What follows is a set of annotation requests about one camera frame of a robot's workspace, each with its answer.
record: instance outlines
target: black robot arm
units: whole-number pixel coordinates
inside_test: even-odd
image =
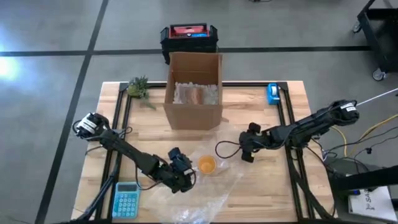
[[[191,175],[185,171],[192,169],[191,161],[180,149],[175,147],[169,152],[172,161],[168,164],[156,155],[150,155],[136,149],[119,134],[109,128],[109,121],[97,113],[86,115],[74,129],[76,135],[87,141],[99,141],[107,150],[115,150],[133,160],[143,174],[155,182],[161,182],[171,188],[173,193],[186,192],[193,187]]]
[[[315,114],[296,121],[288,126],[274,126],[261,131],[256,123],[250,123],[249,129],[239,136],[242,160],[253,162],[254,154],[260,149],[278,149],[285,144],[292,147],[304,147],[314,135],[322,135],[333,125],[346,126],[359,119],[355,108],[356,101],[340,100]]]

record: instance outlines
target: blue calculator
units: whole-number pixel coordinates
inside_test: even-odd
[[[139,187],[136,182],[119,182],[113,200],[113,218],[134,219],[138,214]]]

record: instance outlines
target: clear plastic bag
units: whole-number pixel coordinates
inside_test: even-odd
[[[220,141],[238,142],[240,131],[228,123],[221,123],[211,130],[212,137],[204,139],[188,157],[192,161],[197,179],[188,192],[173,194],[166,186],[159,187],[143,204],[143,207],[159,218],[160,222],[209,223],[231,193],[237,181],[248,169],[248,163],[241,160],[240,153],[221,159],[215,154],[215,146]],[[223,143],[218,146],[222,156],[234,153],[239,146]],[[197,167],[201,156],[210,155],[216,159],[216,169],[211,174],[202,174]]]

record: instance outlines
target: orange cup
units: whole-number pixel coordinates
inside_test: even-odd
[[[203,174],[211,174],[216,169],[216,160],[213,156],[201,156],[198,160],[198,169]]]

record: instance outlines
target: open cardboard box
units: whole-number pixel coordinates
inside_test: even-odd
[[[222,55],[170,53],[164,110],[172,129],[209,130],[221,122],[223,113]],[[173,104],[175,82],[218,86],[218,105]]]

